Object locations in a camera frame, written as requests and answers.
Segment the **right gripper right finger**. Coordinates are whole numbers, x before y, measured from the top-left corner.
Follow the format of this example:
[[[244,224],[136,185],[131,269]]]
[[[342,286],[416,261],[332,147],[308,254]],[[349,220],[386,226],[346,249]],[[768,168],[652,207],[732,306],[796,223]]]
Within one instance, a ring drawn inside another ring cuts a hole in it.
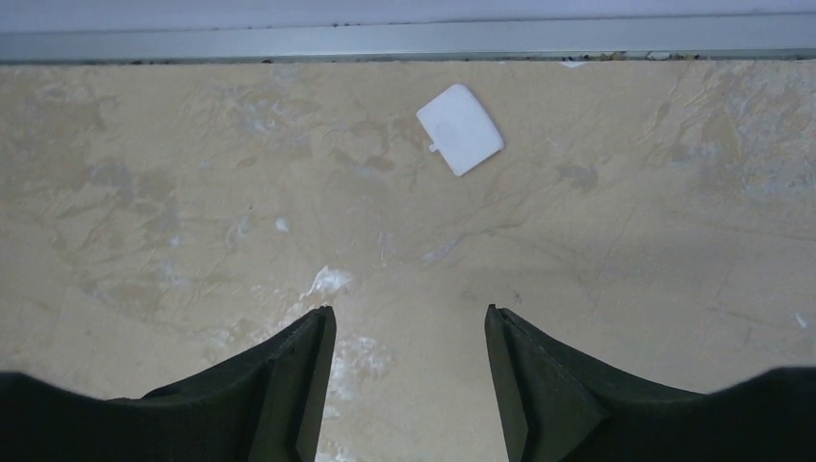
[[[811,461],[815,371],[782,367],[711,394],[612,367],[490,305],[485,335],[512,461]]]

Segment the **white battery cover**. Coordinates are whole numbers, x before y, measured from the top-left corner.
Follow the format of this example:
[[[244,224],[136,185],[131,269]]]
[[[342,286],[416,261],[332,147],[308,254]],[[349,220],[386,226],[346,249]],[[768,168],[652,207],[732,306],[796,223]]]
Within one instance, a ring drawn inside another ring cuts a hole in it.
[[[431,139],[429,150],[438,152],[457,177],[504,148],[504,140],[475,95],[454,84],[416,112]]]

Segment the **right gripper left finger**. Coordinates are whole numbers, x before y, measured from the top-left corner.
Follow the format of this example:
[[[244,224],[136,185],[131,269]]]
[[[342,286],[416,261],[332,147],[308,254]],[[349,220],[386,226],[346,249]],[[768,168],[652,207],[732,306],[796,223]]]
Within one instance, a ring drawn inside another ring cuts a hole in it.
[[[337,325],[329,306],[141,398],[1,375],[5,461],[313,461]]]

